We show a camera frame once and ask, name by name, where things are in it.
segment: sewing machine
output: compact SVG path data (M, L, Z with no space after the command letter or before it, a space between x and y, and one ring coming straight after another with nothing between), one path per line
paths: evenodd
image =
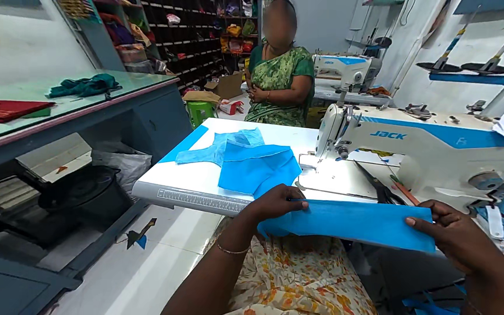
M358 148L405 154L396 175L424 200L465 207L504 183L504 137L471 115L331 105L318 133L316 157L346 159Z
M362 86L370 88L382 67L379 59L361 55L324 55L317 51L312 60L315 77L340 80L342 94Z

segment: green saree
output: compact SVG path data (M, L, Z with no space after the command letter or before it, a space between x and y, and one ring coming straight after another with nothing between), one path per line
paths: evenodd
M251 107L244 119L247 122L304 127L307 107L314 97L314 63L308 50L296 47L281 56L264 61L262 47L256 47L250 55L249 70L251 82L264 91L290 89L293 76L312 77L312 87L303 104L282 106L268 101L262 103L250 101Z

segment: gold bangle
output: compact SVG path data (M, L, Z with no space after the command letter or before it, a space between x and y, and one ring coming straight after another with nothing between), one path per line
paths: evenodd
M225 248L221 247L221 245L219 245L219 242L217 242L217 247L219 247L219 249L222 251L222 252L225 252L227 254L233 254L233 255L238 255L238 254L244 254L244 253L248 253L248 250L250 250L250 246L248 248L246 248L245 250L241 251L241 252L231 252L231 251L228 251L226 250Z

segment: green stool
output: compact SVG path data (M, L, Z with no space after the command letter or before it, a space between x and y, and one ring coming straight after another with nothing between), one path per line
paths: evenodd
M190 113L190 123L192 128L196 129L207 118L219 118L216 113L216 105L211 102L186 102L188 113Z

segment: jack logo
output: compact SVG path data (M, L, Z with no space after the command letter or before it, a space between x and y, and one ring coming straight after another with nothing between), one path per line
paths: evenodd
M404 137L408 136L407 134L388 132L388 131L377 131L375 133L371 133L370 135L379 137L388 137L390 139L400 139L400 140L403 140Z

